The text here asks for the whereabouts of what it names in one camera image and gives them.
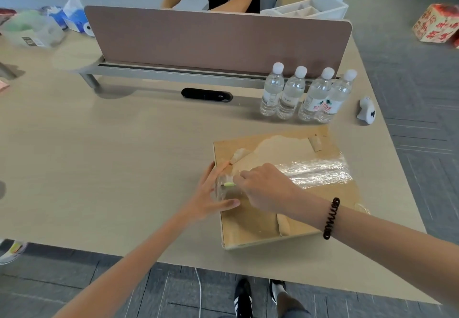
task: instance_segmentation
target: black coiled hair tie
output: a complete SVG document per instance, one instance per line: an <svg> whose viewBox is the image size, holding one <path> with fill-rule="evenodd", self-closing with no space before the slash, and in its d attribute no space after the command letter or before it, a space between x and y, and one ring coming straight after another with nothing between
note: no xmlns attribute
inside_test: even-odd
<svg viewBox="0 0 459 318"><path fill-rule="evenodd" d="M330 213L328 213L328 215L330 216L328 217L328 221L324 229L324 238L326 240L329 240L331 237L331 230L333 230L333 224L335 223L336 213L338 211L339 206L340 199L338 197L335 197L333 199L333 202L331 202Z"/></svg>

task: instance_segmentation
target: water bottle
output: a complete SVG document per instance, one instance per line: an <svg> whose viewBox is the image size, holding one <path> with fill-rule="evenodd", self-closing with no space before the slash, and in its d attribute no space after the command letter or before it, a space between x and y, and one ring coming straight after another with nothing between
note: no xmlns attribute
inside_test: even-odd
<svg viewBox="0 0 459 318"><path fill-rule="evenodd" d="M298 101L306 87L304 79L306 73L306 67L299 66L295 71L295 75L285 83L284 92L280 96L279 107L276 112L278 118L287 120L293 116Z"/></svg>
<svg viewBox="0 0 459 318"><path fill-rule="evenodd" d="M273 71L264 82L264 92L260 104L260 112L264 116L274 115L279 106L279 98L284 89L283 71L284 65L282 63L274 63Z"/></svg>
<svg viewBox="0 0 459 318"><path fill-rule="evenodd" d="M331 78L335 74L333 68L325 68L322 75L314 80L307 91L306 99L300 107L298 117L303 121L312 121L331 89Z"/></svg>
<svg viewBox="0 0 459 318"><path fill-rule="evenodd" d="M331 86L326 100L323 102L315 118L321 123L329 123L347 99L352 90L352 81L357 76L357 72L349 69L342 79L337 80Z"/></svg>

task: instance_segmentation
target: metal support leg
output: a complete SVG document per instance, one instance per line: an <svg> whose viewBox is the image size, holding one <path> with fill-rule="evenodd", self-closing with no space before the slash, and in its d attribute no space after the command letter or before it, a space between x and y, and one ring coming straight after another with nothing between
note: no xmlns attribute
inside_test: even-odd
<svg viewBox="0 0 459 318"><path fill-rule="evenodd" d="M97 90L100 88L100 83L95 79L94 75L92 74L80 74L83 80L91 87L93 90Z"/></svg>
<svg viewBox="0 0 459 318"><path fill-rule="evenodd" d="M9 80L15 79L17 76L4 64L0 63L0 77L6 77Z"/></svg>

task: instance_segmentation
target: bottle label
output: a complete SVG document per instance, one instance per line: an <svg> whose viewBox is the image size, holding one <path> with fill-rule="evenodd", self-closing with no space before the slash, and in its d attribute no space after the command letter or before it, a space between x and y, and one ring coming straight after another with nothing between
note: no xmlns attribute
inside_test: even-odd
<svg viewBox="0 0 459 318"><path fill-rule="evenodd" d="M303 108L307 111L317 111L320 109L320 106L324 103L325 99L315 99L310 96L307 96L304 101Z"/></svg>
<svg viewBox="0 0 459 318"><path fill-rule="evenodd" d="M263 92L263 100L268 106L275 106L279 102L280 94L271 94L267 90Z"/></svg>
<svg viewBox="0 0 459 318"><path fill-rule="evenodd" d="M343 104L343 101L331 100L327 98L322 104L322 110L327 114L336 114Z"/></svg>
<svg viewBox="0 0 459 318"><path fill-rule="evenodd" d="M296 106L300 98L289 97L283 93L281 100L288 106Z"/></svg>

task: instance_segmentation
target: wooden tabletop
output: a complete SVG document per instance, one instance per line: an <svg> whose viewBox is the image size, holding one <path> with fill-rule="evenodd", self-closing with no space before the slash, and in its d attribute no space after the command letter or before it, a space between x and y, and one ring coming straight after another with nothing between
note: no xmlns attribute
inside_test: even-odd
<svg viewBox="0 0 459 318"><path fill-rule="evenodd" d="M64 46L83 39L76 46L87 37L70 33ZM304 126L262 118L255 89L100 77L105 91L97 95L78 74L52 68L54 53L0 37L0 61L25 72L0 93L3 238L125 255L192 194L214 141ZM359 75L331 135L371 214L425 232L353 39L339 73L348 68ZM184 87L226 90L234 99L186 100ZM369 126L355 117L364 96L376 107ZM320 235L225 251L217 215L186 230L160 261L434 302Z"/></svg>

